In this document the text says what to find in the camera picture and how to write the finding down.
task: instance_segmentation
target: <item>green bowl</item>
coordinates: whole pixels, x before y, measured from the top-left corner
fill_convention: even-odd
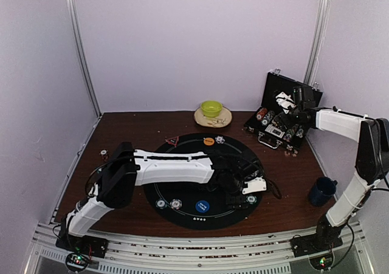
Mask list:
[[[207,117],[217,117],[223,105],[217,101],[205,101],[201,103],[201,111]]]

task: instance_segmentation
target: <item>wooden table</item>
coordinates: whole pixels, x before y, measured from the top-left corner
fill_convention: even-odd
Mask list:
[[[113,152],[123,141],[135,148],[154,151],[165,139],[177,135],[212,132],[243,142],[262,161],[268,178],[274,180],[283,194],[278,200],[264,193],[256,210],[245,220],[220,230],[196,231],[174,225],[160,217],[147,202],[143,188],[136,187],[133,201],[123,209],[114,210],[101,218],[93,229],[144,236],[221,237],[257,235],[314,226],[318,218],[334,203],[323,208],[309,204],[307,195],[316,178],[323,175],[309,145],[304,142],[297,157],[285,156],[282,149],[272,150],[243,130],[252,112],[233,112],[232,123],[225,128],[205,128],[193,120],[193,112],[105,113],[90,139],[72,176],[58,209],[56,221],[74,209],[84,198],[84,184],[90,172],[102,164],[99,152]]]

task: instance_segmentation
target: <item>white wall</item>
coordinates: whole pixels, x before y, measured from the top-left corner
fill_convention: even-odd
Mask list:
[[[389,118],[389,0],[331,0],[317,81],[323,105]],[[336,135],[310,135],[329,177],[343,191],[351,179],[356,144]],[[389,194],[374,193],[360,211],[364,232],[379,273],[389,273]]]
[[[319,0],[76,0],[102,111],[258,108],[266,73],[302,80]]]
[[[65,0],[0,0],[0,265],[21,273],[95,117]]]

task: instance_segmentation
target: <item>metal post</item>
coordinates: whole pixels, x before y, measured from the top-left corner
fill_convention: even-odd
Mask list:
[[[85,52],[83,43],[81,40],[81,33],[80,33],[80,26],[78,25],[78,18],[77,18],[77,12],[75,8],[75,1],[74,0],[66,0],[67,7],[69,9],[69,14],[71,16],[72,20],[72,26],[73,26],[73,34],[74,34],[74,40],[76,43],[77,48],[77,55],[78,60],[80,62],[81,71],[83,73],[83,78],[85,81],[86,89],[88,90],[89,98],[92,101],[94,111],[96,113],[96,117],[99,118],[101,116],[102,112],[100,110],[100,107],[98,106],[97,98],[95,91],[93,89],[93,84],[91,81],[91,76],[89,74],[88,65],[86,64],[86,58],[85,58]]]
[[[308,66],[305,72],[304,84],[313,85],[315,80],[315,68],[320,46],[322,45],[326,22],[329,11],[329,0],[320,0],[317,12],[317,21],[312,43],[311,54],[309,55]]]

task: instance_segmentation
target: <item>blue circle label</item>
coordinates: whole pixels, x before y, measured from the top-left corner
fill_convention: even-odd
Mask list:
[[[205,213],[209,210],[209,203],[205,200],[200,200],[196,203],[196,210],[200,213]]]

